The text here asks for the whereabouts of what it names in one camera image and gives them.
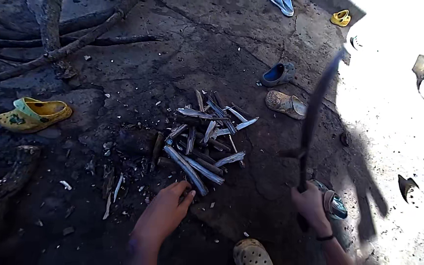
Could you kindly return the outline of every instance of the beige crocs shoe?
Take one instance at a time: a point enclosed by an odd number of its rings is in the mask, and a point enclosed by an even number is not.
[[[235,245],[233,260],[236,265],[272,265],[263,245],[252,238],[243,239]]]
[[[303,120],[307,115],[307,105],[300,99],[296,96],[289,97],[275,90],[269,91],[266,96],[266,105],[274,111],[284,113],[297,120]]]

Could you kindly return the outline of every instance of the small white debris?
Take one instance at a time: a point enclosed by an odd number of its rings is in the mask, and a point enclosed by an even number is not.
[[[66,182],[66,181],[62,180],[62,181],[60,181],[60,183],[61,183],[63,186],[65,186],[65,190],[71,190],[71,189],[72,189],[72,187],[70,186],[70,184],[68,184],[68,182]]]

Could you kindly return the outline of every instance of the forearm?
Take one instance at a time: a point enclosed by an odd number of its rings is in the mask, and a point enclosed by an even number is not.
[[[327,265],[350,265],[352,264],[349,256],[345,253],[336,238],[323,241],[323,251],[327,259]]]

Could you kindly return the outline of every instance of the yellow clog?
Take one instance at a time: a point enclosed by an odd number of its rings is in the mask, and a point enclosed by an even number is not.
[[[331,23],[340,27],[346,27],[351,21],[350,11],[348,9],[334,13],[330,18]]]
[[[0,114],[0,125],[16,133],[34,133],[68,118],[73,112],[62,101],[40,101],[28,97],[13,102],[15,109]]]

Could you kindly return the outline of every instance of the bark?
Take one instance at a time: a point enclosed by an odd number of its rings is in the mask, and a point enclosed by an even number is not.
[[[99,36],[107,32],[114,24],[120,21],[137,3],[138,0],[123,0],[118,6],[117,11],[115,11],[115,13],[110,16],[110,18],[106,20],[103,24],[97,26],[89,33],[85,34],[78,40],[70,43],[69,45],[64,46],[63,48],[51,51],[48,54],[44,54],[29,63],[25,63],[16,67],[15,69],[1,72],[0,81],[22,75],[27,71],[36,69],[51,62],[55,62],[57,60],[60,60],[61,58],[64,58],[74,53],[75,51],[78,51],[79,49],[93,42]]]
[[[62,0],[43,0],[40,20],[40,35],[46,52],[60,48],[58,21],[62,10]],[[65,59],[53,62],[55,75],[60,79],[69,79],[77,75],[75,69]]]
[[[77,37],[62,36],[59,38],[60,44],[66,46],[74,41]],[[103,38],[91,42],[91,46],[112,46],[121,44],[131,44],[144,41],[163,41],[165,40],[164,34],[150,34],[150,35],[133,35],[129,37],[116,37],[116,38]],[[0,48],[36,48],[42,47],[42,40],[0,40]]]

